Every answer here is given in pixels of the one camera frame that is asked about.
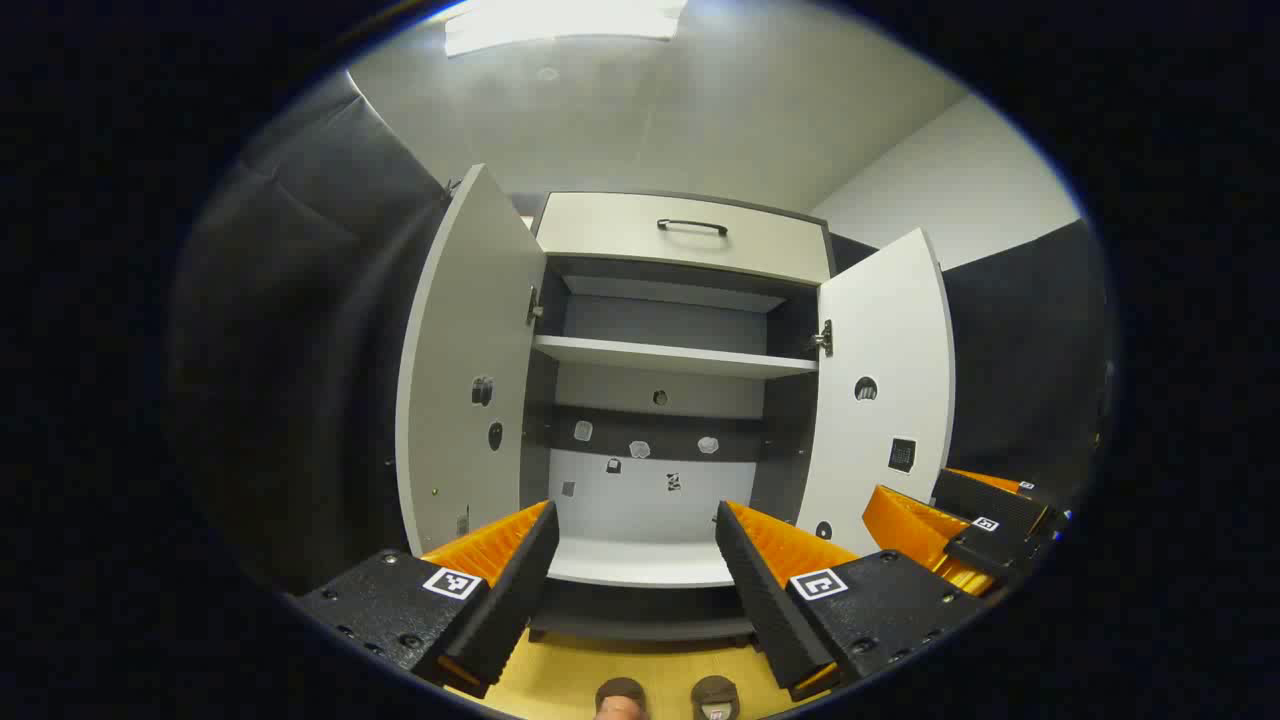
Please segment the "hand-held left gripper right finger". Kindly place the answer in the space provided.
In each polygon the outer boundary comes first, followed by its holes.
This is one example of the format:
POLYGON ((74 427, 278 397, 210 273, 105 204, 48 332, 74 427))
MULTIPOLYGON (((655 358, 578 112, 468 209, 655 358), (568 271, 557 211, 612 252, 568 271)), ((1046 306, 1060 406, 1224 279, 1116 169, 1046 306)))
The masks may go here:
POLYGON ((800 701, 890 673, 989 605, 901 550, 854 556, 722 501, 716 544, 780 688, 800 701))

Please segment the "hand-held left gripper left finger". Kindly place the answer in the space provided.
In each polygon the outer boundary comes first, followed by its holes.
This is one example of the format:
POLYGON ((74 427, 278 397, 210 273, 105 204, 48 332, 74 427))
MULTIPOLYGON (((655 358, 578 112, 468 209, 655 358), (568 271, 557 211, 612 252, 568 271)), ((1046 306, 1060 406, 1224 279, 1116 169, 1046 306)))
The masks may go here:
POLYGON ((292 602, 378 662, 481 700, 538 610, 559 539, 545 500, 424 556, 378 551, 292 602))

